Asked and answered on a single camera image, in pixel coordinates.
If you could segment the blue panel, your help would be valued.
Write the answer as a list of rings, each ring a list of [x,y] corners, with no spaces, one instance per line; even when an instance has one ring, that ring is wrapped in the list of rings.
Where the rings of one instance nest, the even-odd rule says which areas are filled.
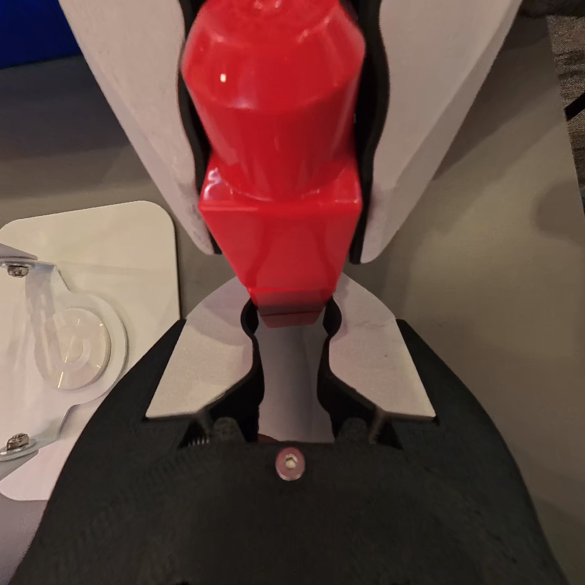
[[[80,54],[58,1],[1,1],[1,69]]]

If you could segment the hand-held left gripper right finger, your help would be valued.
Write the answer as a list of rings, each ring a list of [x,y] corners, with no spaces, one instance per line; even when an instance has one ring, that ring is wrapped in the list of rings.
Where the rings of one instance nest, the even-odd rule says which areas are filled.
[[[394,314],[346,274],[326,304],[323,327],[319,404],[334,436],[359,419],[376,443],[392,420],[436,418]]]

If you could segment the clear acrylic bracket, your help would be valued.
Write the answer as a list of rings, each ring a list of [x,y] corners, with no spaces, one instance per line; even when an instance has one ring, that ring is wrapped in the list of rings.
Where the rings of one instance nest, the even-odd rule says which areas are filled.
[[[7,264],[29,267],[10,277]],[[58,268],[1,245],[1,479],[56,443],[70,412],[102,397],[128,357],[121,318],[105,300],[72,292]],[[7,440],[31,444],[6,454]]]

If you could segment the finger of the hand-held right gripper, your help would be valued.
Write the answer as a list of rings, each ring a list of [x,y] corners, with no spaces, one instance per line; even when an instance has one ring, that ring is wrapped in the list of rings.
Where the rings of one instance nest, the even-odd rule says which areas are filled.
[[[179,72],[202,1],[60,1],[92,74],[179,224],[219,254],[198,212],[207,139]]]
[[[349,261],[376,259],[433,179],[517,1],[355,1],[367,44],[356,110],[364,199]]]

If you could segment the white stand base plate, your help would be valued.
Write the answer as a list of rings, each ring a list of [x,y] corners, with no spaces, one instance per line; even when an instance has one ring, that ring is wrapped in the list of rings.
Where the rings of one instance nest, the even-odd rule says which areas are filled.
[[[168,213],[154,203],[19,219],[1,228],[1,244],[54,264],[72,292],[98,296],[113,307],[128,337],[127,362],[117,382],[179,320],[175,229]],[[56,443],[1,479],[1,496],[47,501],[107,393],[75,407]]]

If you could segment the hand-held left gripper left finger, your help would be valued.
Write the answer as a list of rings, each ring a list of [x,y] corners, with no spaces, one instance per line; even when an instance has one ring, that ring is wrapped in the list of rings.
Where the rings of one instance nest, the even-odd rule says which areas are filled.
[[[146,411],[149,420],[192,418],[206,435],[231,418],[257,442],[264,372],[257,309],[233,278],[189,313]]]

